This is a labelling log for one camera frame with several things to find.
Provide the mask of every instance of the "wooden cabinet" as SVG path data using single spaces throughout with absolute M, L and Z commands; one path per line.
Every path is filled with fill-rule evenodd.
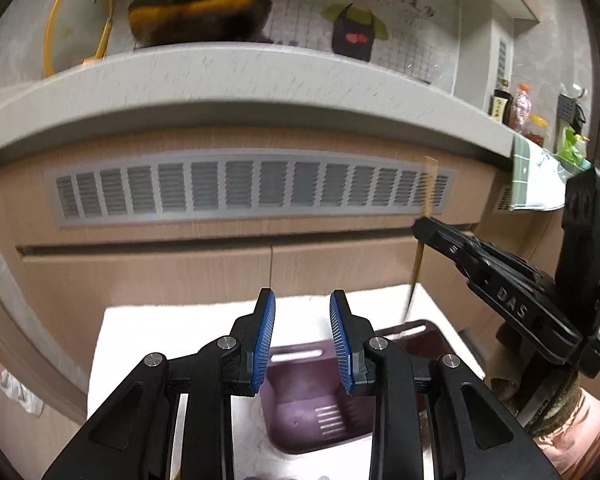
M 197 219 L 162 223 L 60 227 L 51 207 L 45 175 L 94 160 L 187 150 L 275 148 L 363 155 L 423 164 L 425 156 L 454 172 L 451 193 L 440 218 L 451 224 L 478 222 L 491 190 L 495 168 L 450 153 L 398 140 L 334 132 L 275 128 L 181 128 L 90 140 L 31 156 L 0 168 L 0 243 L 13 246 L 233 238 L 311 232 L 342 232 L 410 226 L 417 214 L 297 216 Z
M 52 408 L 79 424 L 86 420 L 86 392 L 80 391 L 40 353 L 2 304 L 0 364 Z
M 273 246 L 271 288 L 301 296 L 409 283 L 416 246 L 413 237 Z
M 431 248 L 425 248 L 420 283 L 459 332 L 477 322 L 485 304 L 466 286 L 466 278 L 454 263 Z
M 88 371 L 107 307 L 255 300 L 269 286 L 271 255 L 266 247 L 39 256 L 23 263 L 40 321 Z

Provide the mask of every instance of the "white countertop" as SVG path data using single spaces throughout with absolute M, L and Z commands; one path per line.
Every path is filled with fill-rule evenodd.
M 442 135 L 436 147 L 461 141 L 507 158 L 512 146 L 511 130 L 437 88 L 369 63 L 277 45 L 148 48 L 5 95 L 0 149 L 49 130 L 57 143 L 199 124 L 336 129 L 421 144 Z
M 350 292 L 353 314 L 364 316 L 374 329 L 402 323 L 408 285 Z M 197 352 L 209 341 L 229 333 L 238 316 L 253 311 L 254 302 L 196 306 L 120 306 L 108 308 L 91 369 L 88 415 L 91 416 L 131 369 L 150 352 L 169 359 Z M 484 371 L 462 342 L 451 323 L 418 285 L 409 320 L 435 323 L 456 354 L 477 374 Z M 276 298 L 276 320 L 271 345 L 286 346 L 331 339 L 328 296 Z M 182 416 L 186 396 L 181 396 L 174 448 L 182 445 Z M 267 436 L 260 397 L 232 397 L 235 477 L 259 476 L 264 480 L 295 478 L 318 480 L 367 479 L 371 437 L 302 455 L 275 449 Z M 172 475 L 180 466 L 174 455 Z

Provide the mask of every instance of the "cartoon man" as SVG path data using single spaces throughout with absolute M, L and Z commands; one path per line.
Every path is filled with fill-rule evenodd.
M 379 0 L 350 1 L 322 11 L 322 17 L 333 22 L 331 49 L 341 56 L 369 61 L 374 41 L 389 39 L 386 25 L 370 10 L 371 4 Z

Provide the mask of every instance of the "white cloth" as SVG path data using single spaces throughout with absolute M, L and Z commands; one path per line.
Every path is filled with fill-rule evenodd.
M 350 292 L 353 314 L 364 316 L 374 329 L 402 323 L 408 285 Z M 209 341 L 228 334 L 238 316 L 253 311 L 254 302 L 195 306 L 119 306 L 105 311 L 93 357 L 88 415 L 91 416 L 142 358 L 161 352 L 169 359 L 197 352 Z M 456 354 L 478 375 L 484 371 L 426 291 L 417 285 L 408 320 L 430 320 L 439 327 Z M 271 345 L 287 346 L 331 339 L 328 296 L 276 298 L 276 320 Z M 182 442 L 185 396 L 174 438 Z M 367 479 L 371 437 L 302 455 L 287 455 L 269 442 L 260 398 L 232 397 L 235 477 L 258 476 L 267 480 Z M 171 477 L 180 468 L 174 453 Z
M 40 416 L 45 403 L 12 376 L 5 368 L 0 368 L 0 389 L 11 400 L 17 402 L 31 415 Z
M 513 139 L 511 210 L 552 211 L 564 207 L 564 168 L 551 153 L 520 134 Z

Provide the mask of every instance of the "yellow hose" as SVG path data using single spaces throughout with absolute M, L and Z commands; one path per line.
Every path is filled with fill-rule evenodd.
M 44 46 L 44 54 L 43 54 L 43 63 L 45 67 L 45 77 L 52 76 L 56 73 L 54 70 L 53 64 L 51 62 L 51 38 L 54 33 L 54 22 L 56 17 L 56 12 L 60 7 L 60 3 L 62 0 L 56 0 L 54 2 L 54 6 L 51 8 L 51 13 L 49 14 L 49 19 L 46 22 L 46 31 L 45 31 L 45 46 Z M 109 43 L 109 35 L 111 33 L 111 18 L 113 16 L 113 0 L 108 0 L 109 2 L 109 17 L 107 18 L 107 23 L 102 29 L 102 35 L 100 37 L 100 41 L 98 42 L 98 47 L 96 49 L 96 53 L 93 57 L 87 58 L 85 61 L 90 61 L 94 59 L 101 59 L 104 57 L 104 53 L 107 49 L 107 43 Z

